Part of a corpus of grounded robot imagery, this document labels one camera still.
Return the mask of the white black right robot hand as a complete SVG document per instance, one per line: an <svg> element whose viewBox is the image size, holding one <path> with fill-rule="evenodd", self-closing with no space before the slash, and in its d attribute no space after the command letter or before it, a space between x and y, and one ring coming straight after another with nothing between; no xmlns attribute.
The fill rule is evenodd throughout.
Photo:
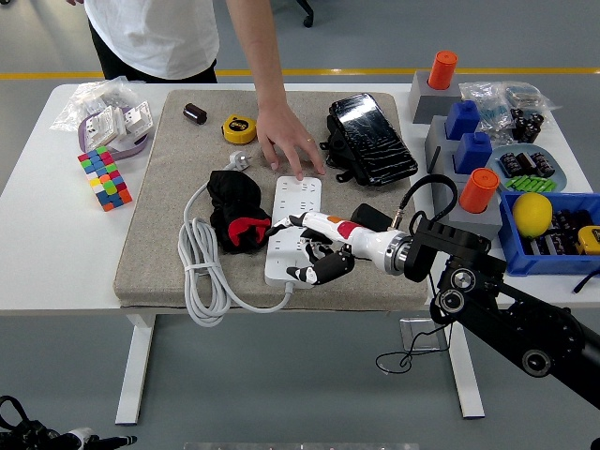
<svg viewBox="0 0 600 450"><path fill-rule="evenodd" d="M368 260L388 275L404 271L403 252L411 238L405 232L375 232L351 220L309 211L300 216L289 215L276 222L267 232L271 237L291 227L303 228L300 240L310 265L289 267L288 275L309 285L322 285L350 273L356 259Z"/></svg>

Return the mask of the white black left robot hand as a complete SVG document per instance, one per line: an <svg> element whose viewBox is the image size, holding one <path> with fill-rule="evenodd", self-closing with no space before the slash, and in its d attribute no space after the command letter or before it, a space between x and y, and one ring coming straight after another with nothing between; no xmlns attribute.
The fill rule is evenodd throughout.
<svg viewBox="0 0 600 450"><path fill-rule="evenodd" d="M89 427L75 428L67 436L69 442L66 444L66 449L114 450L131 446L138 441L136 436L100 438Z"/></svg>

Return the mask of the person's left hand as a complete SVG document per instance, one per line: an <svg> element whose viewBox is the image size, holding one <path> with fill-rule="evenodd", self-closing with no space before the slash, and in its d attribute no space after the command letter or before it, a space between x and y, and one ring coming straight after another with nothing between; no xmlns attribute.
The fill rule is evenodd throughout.
<svg viewBox="0 0 600 450"><path fill-rule="evenodd" d="M304 178L299 150L308 156L317 174L325 174L318 145L286 100L259 101L256 128L263 155L273 171L279 168L279 157L276 153L278 148L283 152L298 180Z"/></svg>

